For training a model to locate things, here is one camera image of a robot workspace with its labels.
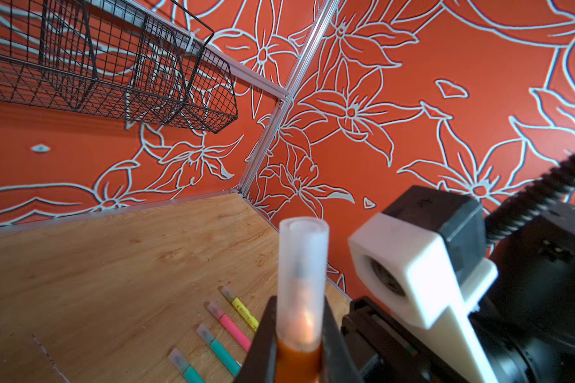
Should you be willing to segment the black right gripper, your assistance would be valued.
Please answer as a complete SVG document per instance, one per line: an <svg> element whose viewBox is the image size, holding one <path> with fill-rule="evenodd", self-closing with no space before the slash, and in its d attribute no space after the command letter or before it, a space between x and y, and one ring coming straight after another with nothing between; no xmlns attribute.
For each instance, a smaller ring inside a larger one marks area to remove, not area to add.
<svg viewBox="0 0 575 383"><path fill-rule="evenodd" d="M351 301L341 333L365 382L459 382L460 374L368 297Z"/></svg>

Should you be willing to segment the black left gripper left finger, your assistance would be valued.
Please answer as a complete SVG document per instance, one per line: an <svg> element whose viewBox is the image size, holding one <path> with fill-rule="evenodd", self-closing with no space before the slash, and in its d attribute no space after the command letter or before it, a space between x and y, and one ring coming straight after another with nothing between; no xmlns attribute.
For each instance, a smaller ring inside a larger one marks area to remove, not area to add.
<svg viewBox="0 0 575 383"><path fill-rule="evenodd" d="M277 359L276 303L276 296L272 296L268 300L250 351L241 371L234 379L234 383L273 383L275 381Z"/></svg>

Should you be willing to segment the translucent green marker cap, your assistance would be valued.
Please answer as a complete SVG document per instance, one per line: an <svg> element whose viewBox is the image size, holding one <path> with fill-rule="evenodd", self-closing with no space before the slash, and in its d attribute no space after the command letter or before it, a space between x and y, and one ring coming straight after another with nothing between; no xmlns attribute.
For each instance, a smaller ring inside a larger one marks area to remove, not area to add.
<svg viewBox="0 0 575 383"><path fill-rule="evenodd" d="M188 360L182 355L182 353L177 348L173 348L170 351L168 359L181 375L185 374L187 369L190 367L190 363L188 362Z"/></svg>

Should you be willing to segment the yellow highlighter pen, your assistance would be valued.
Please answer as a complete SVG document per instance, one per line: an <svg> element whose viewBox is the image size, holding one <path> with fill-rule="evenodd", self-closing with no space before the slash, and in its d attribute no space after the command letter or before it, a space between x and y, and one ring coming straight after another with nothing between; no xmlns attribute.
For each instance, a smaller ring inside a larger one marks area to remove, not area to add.
<svg viewBox="0 0 575 383"><path fill-rule="evenodd" d="M232 301L233 307L236 311L240 314L240 316L247 322L247 324L253 329L254 332L257 332L259 328L259 321L256 317L252 314L252 312L247 308L247 306L242 303L239 298L234 298Z"/></svg>

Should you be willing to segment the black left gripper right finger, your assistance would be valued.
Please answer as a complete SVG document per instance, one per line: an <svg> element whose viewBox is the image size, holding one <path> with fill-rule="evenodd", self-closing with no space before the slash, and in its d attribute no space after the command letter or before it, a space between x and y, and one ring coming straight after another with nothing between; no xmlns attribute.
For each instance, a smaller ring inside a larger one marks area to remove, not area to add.
<svg viewBox="0 0 575 383"><path fill-rule="evenodd" d="M319 381L324 383L363 382L327 299L324 300Z"/></svg>

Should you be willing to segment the green marker pen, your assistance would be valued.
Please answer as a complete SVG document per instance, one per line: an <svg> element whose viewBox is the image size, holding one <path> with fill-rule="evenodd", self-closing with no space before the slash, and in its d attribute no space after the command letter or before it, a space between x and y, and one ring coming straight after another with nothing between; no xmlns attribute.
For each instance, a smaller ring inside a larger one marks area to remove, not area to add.
<svg viewBox="0 0 575 383"><path fill-rule="evenodd" d="M205 383L205 380L202 378L202 376L199 375L199 373L191 365L188 365L184 369L182 376L188 383Z"/></svg>
<svg viewBox="0 0 575 383"><path fill-rule="evenodd" d="M236 378L241 371L241 364L230 354L230 352L224 348L224 346L217 339L214 339L209 343L209 348L228 370L228 372Z"/></svg>

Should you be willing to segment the pink highlighter pen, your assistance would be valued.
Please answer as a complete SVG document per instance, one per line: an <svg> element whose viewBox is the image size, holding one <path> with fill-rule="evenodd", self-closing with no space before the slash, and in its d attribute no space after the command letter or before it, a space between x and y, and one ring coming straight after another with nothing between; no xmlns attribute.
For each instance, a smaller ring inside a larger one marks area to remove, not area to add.
<svg viewBox="0 0 575 383"><path fill-rule="evenodd" d="M237 341L241 348L245 352L249 352L252 342L251 340L241 331L241 329L231 320L227 314L222 314L219 318L219 322L225 330Z"/></svg>

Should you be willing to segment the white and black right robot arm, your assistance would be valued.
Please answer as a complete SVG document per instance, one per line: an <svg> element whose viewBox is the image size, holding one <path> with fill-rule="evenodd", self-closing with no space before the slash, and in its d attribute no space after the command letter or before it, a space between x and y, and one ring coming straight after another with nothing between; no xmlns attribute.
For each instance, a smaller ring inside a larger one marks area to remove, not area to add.
<svg viewBox="0 0 575 383"><path fill-rule="evenodd" d="M575 382L575 206L560 203L493 254L499 276L470 321L501 382ZM370 298L343 339L365 382L459 382L459 373Z"/></svg>

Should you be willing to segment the orange highlighter pen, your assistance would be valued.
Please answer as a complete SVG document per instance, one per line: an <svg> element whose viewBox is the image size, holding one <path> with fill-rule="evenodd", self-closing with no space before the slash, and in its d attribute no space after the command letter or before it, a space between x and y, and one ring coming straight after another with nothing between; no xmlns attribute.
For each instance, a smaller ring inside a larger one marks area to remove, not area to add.
<svg viewBox="0 0 575 383"><path fill-rule="evenodd" d="M322 348L302 352L277 340L276 383L319 382L322 365Z"/></svg>

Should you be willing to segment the translucent frosted pen cap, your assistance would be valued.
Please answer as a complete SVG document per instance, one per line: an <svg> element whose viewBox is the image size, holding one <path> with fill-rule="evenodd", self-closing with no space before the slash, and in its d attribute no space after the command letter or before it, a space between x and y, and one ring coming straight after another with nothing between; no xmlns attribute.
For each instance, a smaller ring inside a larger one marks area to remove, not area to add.
<svg viewBox="0 0 575 383"><path fill-rule="evenodd" d="M230 302L233 303L236 299L236 295L226 286L218 287L220 293Z"/></svg>

